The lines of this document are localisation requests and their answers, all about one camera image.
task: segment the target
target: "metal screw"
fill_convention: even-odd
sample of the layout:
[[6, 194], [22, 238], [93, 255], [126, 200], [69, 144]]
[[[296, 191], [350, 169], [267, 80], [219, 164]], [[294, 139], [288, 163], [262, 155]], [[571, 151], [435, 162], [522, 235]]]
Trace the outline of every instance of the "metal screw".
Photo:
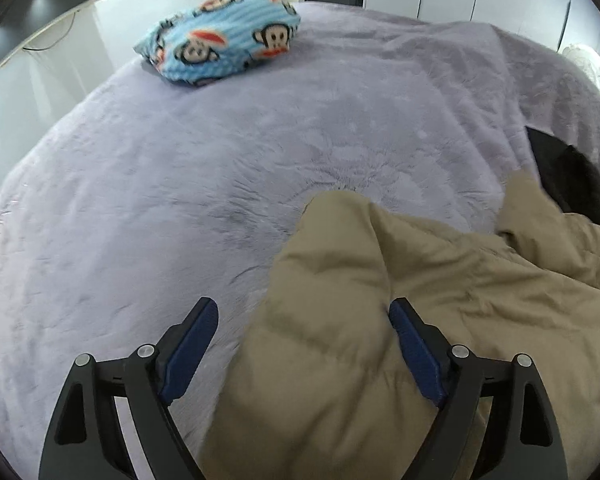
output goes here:
[[140, 357], [151, 357], [154, 354], [154, 346], [153, 345], [142, 345], [138, 349], [138, 355]]
[[76, 366], [84, 366], [91, 360], [91, 356], [89, 354], [80, 354], [77, 358], [75, 358]]
[[469, 349], [464, 345], [455, 345], [451, 349], [451, 353], [459, 359], [465, 359], [469, 357]]
[[518, 364], [525, 368], [529, 368], [533, 364], [533, 361], [531, 360], [531, 357], [529, 357], [528, 355], [520, 354], [518, 356]]

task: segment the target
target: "beige comforter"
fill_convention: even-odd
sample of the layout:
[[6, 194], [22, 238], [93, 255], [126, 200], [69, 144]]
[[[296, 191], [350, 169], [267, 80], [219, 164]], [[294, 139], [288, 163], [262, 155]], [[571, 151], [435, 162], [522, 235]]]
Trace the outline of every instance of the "beige comforter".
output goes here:
[[207, 477], [401, 478], [436, 415], [387, 317], [405, 296], [451, 344], [533, 357], [570, 478], [586, 478], [600, 461], [600, 227], [517, 173], [498, 233], [390, 214], [347, 191], [314, 198], [230, 366], [202, 452]]

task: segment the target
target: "lavender fluffy blanket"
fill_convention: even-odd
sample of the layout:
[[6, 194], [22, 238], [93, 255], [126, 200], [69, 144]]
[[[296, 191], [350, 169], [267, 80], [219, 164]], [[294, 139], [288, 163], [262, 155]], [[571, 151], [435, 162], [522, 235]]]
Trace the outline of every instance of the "lavender fluffy blanket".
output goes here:
[[272, 258], [316, 192], [490, 232], [507, 175], [535, 171], [525, 125], [600, 170], [600, 96], [557, 54], [477, 23], [298, 12], [288, 56], [203, 89], [130, 63], [4, 183], [0, 448], [24, 480], [75, 356], [126, 356], [210, 296], [219, 331], [171, 407], [196, 453]]

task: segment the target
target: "cartoon monkey print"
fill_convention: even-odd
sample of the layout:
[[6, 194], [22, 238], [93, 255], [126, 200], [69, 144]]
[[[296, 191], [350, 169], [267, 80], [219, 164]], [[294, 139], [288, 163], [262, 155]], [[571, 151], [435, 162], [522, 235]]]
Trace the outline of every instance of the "cartoon monkey print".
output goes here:
[[285, 23], [270, 23], [262, 30], [253, 33], [253, 39], [265, 46], [256, 55], [258, 57], [274, 57], [289, 50], [289, 37], [292, 29]]
[[149, 56], [147, 59], [153, 66], [157, 69], [160, 69], [160, 66], [163, 64], [165, 56], [166, 56], [166, 40], [164, 36], [167, 32], [169, 32], [178, 20], [182, 18], [182, 14], [174, 14], [172, 17], [162, 20], [158, 24], [158, 30], [155, 33], [155, 51], [152, 56]]
[[244, 0], [206, 0], [202, 2], [202, 5], [193, 13], [195, 17], [201, 16], [205, 12], [214, 12], [214, 10], [224, 9], [231, 4], [237, 4]]
[[216, 81], [220, 81], [221, 77], [203, 77], [202, 79], [196, 79], [195, 81], [191, 81], [190, 83], [196, 88], [202, 88], [203, 86], [210, 85], [211, 83], [215, 83]]
[[187, 42], [178, 46], [173, 55], [186, 65], [218, 61], [220, 55], [215, 48], [224, 47], [226, 44], [224, 36], [215, 31], [192, 30]]
[[293, 5], [291, 5], [289, 2], [282, 2], [282, 5], [283, 5], [283, 7], [285, 7], [286, 12], [288, 12], [292, 16], [295, 16], [298, 13], [296, 11], [296, 8]]
[[253, 57], [249, 56], [249, 59], [242, 64], [242, 68], [244, 70], [248, 70], [250, 68], [254, 68], [260, 64], [260, 61], [257, 59], [253, 59]]

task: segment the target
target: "blue gripper pad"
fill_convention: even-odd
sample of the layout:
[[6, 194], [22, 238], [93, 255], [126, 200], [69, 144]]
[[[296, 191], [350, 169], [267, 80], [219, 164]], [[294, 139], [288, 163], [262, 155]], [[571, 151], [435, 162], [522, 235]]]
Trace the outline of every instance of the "blue gripper pad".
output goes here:
[[[397, 300], [389, 306], [389, 321], [398, 334], [402, 357], [407, 363], [420, 393], [440, 408], [447, 396], [442, 383], [440, 363]], [[422, 327], [427, 327], [422, 322], [420, 324]]]
[[187, 391], [202, 356], [218, 328], [218, 306], [200, 298], [185, 320], [171, 326], [158, 343], [158, 396], [169, 406]]

